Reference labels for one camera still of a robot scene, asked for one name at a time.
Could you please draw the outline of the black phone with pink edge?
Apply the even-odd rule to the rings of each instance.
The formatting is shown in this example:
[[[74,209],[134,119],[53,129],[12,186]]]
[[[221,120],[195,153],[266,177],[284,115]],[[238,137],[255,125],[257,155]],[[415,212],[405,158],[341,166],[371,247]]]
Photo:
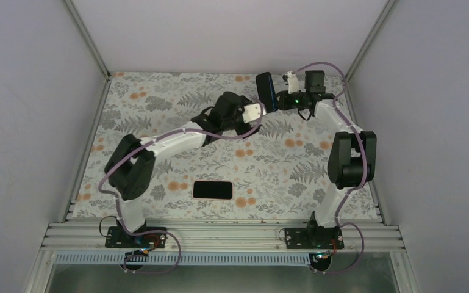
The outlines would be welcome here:
[[[232,200],[234,185],[230,181],[195,181],[192,197],[197,200]]]

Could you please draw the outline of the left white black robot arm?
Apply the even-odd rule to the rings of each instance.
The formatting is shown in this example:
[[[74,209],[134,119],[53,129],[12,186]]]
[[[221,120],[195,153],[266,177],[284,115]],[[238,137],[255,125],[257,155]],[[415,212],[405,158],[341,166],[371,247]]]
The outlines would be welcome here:
[[[251,101],[233,92],[224,92],[213,106],[205,108],[189,122],[172,131],[147,139],[124,136],[105,166],[98,190],[115,197],[121,239],[130,247],[145,240],[145,217],[140,197],[150,185],[158,162],[183,151],[227,139],[225,132],[235,131],[234,140],[256,133],[264,115],[274,111],[275,103],[262,98]]]

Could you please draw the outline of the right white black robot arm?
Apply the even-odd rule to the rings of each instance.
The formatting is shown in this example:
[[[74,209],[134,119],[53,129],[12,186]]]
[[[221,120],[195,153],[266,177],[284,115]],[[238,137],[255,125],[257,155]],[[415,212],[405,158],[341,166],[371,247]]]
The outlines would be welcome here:
[[[285,229],[289,249],[342,248],[340,212],[350,193],[373,179],[376,159],[376,135],[363,131],[340,109],[334,94],[326,93],[324,72],[307,71],[301,90],[294,71],[283,76],[288,90],[277,93],[280,110],[309,111],[306,120],[314,117],[333,133],[323,201],[312,213],[304,228]]]

